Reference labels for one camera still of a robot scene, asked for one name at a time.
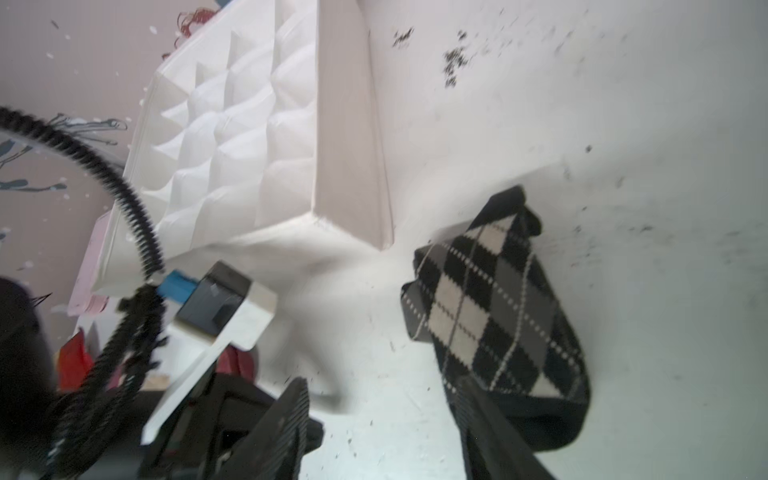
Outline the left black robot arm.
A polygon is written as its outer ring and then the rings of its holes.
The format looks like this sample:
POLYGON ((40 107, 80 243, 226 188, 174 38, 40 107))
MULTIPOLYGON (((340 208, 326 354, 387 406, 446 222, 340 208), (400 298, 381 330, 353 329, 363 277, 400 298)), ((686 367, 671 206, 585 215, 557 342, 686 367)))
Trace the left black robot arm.
MULTIPOLYGON (((43 479, 58 421, 75 395, 57 390, 30 293, 1 281, 1 476, 43 479)), ((307 385, 273 398, 247 379, 209 370, 149 445, 141 429, 159 403, 141 391, 105 441, 71 459, 76 479, 296 479, 324 440, 307 385)))

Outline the black grey argyle sock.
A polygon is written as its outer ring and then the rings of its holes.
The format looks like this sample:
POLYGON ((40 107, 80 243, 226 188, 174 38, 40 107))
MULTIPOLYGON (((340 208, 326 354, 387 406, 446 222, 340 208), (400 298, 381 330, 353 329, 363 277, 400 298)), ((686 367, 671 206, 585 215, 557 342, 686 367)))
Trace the black grey argyle sock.
POLYGON ((572 443, 591 400, 584 352, 533 249, 541 232, 522 186, 497 193, 464 232, 415 250, 400 293, 448 404, 472 378, 535 452, 572 443))

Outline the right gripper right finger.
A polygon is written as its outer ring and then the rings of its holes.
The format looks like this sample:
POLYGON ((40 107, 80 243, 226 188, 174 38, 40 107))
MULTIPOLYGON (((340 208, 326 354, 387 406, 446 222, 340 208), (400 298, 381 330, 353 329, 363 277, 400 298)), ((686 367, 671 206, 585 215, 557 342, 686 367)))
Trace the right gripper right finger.
POLYGON ((521 435, 469 376, 457 381, 452 413, 468 479, 553 480, 521 435))

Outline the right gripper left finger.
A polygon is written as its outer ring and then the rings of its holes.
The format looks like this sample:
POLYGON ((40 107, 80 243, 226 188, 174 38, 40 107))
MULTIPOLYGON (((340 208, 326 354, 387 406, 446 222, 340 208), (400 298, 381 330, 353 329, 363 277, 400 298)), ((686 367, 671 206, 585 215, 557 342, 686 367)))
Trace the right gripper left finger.
POLYGON ((214 479, 298 479, 307 447, 309 406, 307 381, 294 379, 214 479))

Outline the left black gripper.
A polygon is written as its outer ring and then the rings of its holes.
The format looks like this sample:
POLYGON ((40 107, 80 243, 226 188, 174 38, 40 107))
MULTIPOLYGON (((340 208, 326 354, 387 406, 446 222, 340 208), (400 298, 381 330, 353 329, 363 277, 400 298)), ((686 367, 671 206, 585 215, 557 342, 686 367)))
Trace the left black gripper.
MULTIPOLYGON (((208 375, 162 426, 137 477, 214 479, 279 397, 238 377, 208 375)), ((323 439, 323 424, 310 417, 305 455, 319 449, 323 439)))

